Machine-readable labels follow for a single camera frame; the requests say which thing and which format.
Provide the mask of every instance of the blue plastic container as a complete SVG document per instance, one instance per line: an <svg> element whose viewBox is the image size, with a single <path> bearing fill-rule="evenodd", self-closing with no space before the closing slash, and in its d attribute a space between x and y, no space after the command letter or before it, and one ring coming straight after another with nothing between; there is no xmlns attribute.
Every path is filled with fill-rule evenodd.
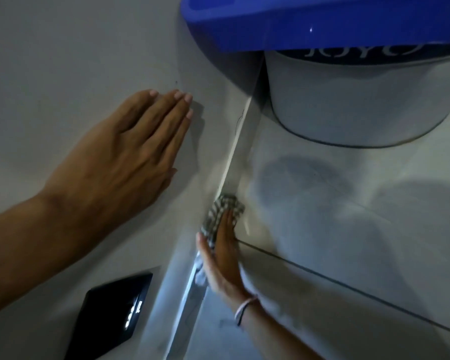
<svg viewBox="0 0 450 360"><path fill-rule="evenodd" d="M182 0L225 52L450 44L450 0Z"/></svg>

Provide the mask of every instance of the gray and white cloth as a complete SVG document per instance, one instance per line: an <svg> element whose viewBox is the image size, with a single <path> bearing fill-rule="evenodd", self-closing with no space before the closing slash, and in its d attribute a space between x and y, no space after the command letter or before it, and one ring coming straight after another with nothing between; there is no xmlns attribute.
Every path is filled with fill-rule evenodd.
<svg viewBox="0 0 450 360"><path fill-rule="evenodd" d="M240 216L245 211L245 206L240 203L240 201L231 194L221 194L215 202L213 203L210 211L208 211L207 217L205 218L200 231L207 238L208 245L212 253L215 251L215 241L217 240L217 230L220 225L220 220L222 215L227 210L233 210L233 225L237 223ZM197 272L195 274L195 283L198 286L207 285L207 276L204 271L204 261L200 256L200 252L197 253L195 258L195 266L197 267Z"/></svg>

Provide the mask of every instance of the bracelet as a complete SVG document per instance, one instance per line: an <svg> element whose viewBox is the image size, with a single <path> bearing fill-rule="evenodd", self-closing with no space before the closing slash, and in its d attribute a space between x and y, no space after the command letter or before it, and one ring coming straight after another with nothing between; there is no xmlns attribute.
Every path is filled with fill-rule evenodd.
<svg viewBox="0 0 450 360"><path fill-rule="evenodd" d="M235 312L235 323L238 327L242 324L242 317L247 309L248 305L254 301L258 300L258 296L253 296L252 298L248 298L245 302L240 304L240 307Z"/></svg>

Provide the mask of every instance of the wall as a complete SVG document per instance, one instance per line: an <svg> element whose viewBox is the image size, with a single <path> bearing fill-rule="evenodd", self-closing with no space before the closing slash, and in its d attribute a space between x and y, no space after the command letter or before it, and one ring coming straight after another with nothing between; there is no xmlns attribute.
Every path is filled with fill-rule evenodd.
<svg viewBox="0 0 450 360"><path fill-rule="evenodd" d="M162 358L259 68L198 47L180 0L0 0L0 211L35 194L91 126L144 88L194 95L172 186L89 256L0 312L0 359L61 359L84 294L138 271L154 279L131 340L104 358Z"/></svg>

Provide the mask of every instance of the dark blue label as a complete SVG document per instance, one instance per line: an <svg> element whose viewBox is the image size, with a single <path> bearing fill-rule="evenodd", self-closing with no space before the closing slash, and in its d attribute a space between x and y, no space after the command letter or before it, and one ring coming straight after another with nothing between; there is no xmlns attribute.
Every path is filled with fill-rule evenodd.
<svg viewBox="0 0 450 360"><path fill-rule="evenodd" d="M369 66L448 57L450 44L293 49L278 52L290 58L316 63Z"/></svg>

